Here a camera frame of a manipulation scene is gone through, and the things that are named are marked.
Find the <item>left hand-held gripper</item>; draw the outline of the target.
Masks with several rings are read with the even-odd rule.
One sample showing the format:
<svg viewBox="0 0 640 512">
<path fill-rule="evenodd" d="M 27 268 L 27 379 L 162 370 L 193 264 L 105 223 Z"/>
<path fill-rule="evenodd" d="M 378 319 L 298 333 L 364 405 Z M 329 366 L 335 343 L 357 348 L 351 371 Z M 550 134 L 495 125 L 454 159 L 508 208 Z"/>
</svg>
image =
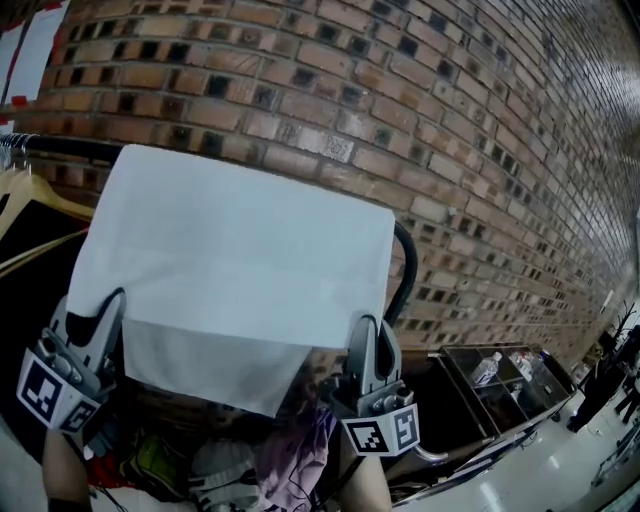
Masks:
<svg viewBox="0 0 640 512">
<path fill-rule="evenodd" d="M 78 433 L 116 387 L 104 365 L 121 330 L 126 294 L 118 288 L 103 301 L 84 358 L 69 344 L 66 306 L 63 296 L 36 347 L 25 351 L 16 397 L 47 428 Z"/>
</svg>

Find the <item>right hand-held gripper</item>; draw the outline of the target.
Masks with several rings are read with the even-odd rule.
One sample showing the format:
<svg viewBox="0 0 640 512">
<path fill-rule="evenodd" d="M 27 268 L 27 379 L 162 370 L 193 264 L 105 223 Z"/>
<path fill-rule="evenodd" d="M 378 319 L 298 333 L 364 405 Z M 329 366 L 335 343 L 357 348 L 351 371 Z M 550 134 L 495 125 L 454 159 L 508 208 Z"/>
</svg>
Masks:
<svg viewBox="0 0 640 512">
<path fill-rule="evenodd" d="M 382 321 L 375 344 L 375 318 L 364 315 L 355 323 L 350 339 L 349 378 L 342 375 L 326 380 L 326 404 L 358 456 L 395 457 L 420 441 L 413 392 L 398 380 L 401 362 L 402 352 L 389 323 Z M 374 370 L 384 386 L 358 395 L 357 389 L 373 388 Z"/>
</svg>

